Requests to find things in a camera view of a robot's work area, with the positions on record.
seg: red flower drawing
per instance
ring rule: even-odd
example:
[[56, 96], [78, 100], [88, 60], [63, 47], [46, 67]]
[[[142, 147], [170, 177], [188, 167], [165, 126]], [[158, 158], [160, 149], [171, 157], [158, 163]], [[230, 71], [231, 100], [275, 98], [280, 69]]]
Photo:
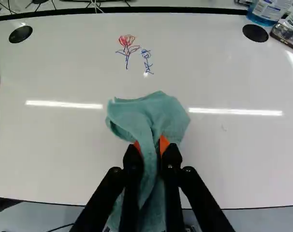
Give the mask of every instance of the red flower drawing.
[[119, 43], [124, 47], [117, 50], [116, 53], [120, 53], [125, 56], [126, 69], [128, 69], [128, 60], [131, 53], [140, 49], [140, 45], [132, 45], [135, 37], [132, 35], [121, 35], [118, 39]]
[[134, 40], [135, 40], [135, 37], [132, 35], [121, 35], [118, 39], [119, 43], [123, 47], [128, 47], [128, 46], [132, 45]]

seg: black cable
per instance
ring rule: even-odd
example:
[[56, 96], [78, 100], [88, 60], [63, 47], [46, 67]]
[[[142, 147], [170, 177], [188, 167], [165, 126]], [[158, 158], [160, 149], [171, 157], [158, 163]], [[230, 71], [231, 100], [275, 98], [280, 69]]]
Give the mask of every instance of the black cable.
[[25, 9], [28, 8], [30, 5], [32, 5], [32, 1], [25, 7]]
[[91, 1], [89, 1], [89, 4], [86, 6], [86, 8], [88, 8], [88, 6], [91, 4], [92, 2]]
[[38, 6], [37, 9], [35, 10], [35, 12], [39, 9], [40, 6], [41, 6], [41, 3], [39, 4], [39, 6]]
[[68, 225], [60, 226], [60, 227], [57, 227], [57, 228], [52, 229], [52, 230], [47, 231], [47, 232], [57, 231], [57, 230], [59, 230], [59, 229], [62, 229], [62, 228], [68, 227], [68, 226], [73, 226], [73, 225], [74, 225], [74, 223], [70, 223], [70, 224], [68, 224]]
[[9, 8], [10, 14], [12, 14], [11, 9], [10, 9], [10, 0], [8, 0], [8, 8]]
[[129, 3], [128, 3], [126, 0], [124, 0], [124, 2], [125, 2], [129, 7], [131, 7], [131, 6], [129, 5]]
[[56, 10], [56, 7], [55, 7], [55, 4], [54, 4], [53, 0], [51, 0], [51, 2], [53, 4], [53, 6], [54, 6], [54, 10]]
[[10, 11], [10, 12], [12, 12], [12, 13], [15, 13], [16, 14], [16, 12], [14, 12], [14, 11], [11, 11], [11, 10], [9, 10], [7, 7], [5, 7], [1, 2], [0, 2], [0, 5], [2, 5], [5, 9], [7, 9], [8, 11]]

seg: whiteboard surface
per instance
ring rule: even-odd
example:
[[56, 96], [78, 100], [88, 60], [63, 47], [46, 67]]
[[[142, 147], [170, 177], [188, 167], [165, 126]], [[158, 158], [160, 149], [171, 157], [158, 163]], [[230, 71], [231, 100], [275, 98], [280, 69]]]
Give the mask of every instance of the whiteboard surface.
[[[189, 111], [183, 165], [196, 168], [220, 207], [293, 204], [293, 51], [248, 40], [246, 23], [215, 14], [0, 22], [0, 197], [86, 204], [128, 145], [104, 123], [107, 101], [162, 90]], [[33, 34], [9, 43], [23, 24]], [[140, 51], [125, 69], [115, 53], [124, 34], [151, 50], [154, 74], [145, 76]]]

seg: cloth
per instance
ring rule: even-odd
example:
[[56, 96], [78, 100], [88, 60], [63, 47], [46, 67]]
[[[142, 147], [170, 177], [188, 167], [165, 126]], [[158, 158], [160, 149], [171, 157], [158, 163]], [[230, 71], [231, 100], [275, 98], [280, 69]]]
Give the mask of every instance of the cloth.
[[[142, 98], [114, 98], [107, 106], [106, 124], [121, 139], [139, 142], [144, 160], [138, 204], [138, 231], [162, 232], [165, 226], [163, 181], [158, 176], [158, 140], [164, 135], [171, 143], [181, 142], [190, 118], [175, 97], [158, 91]], [[118, 197], [107, 225], [118, 230], [123, 193]]]

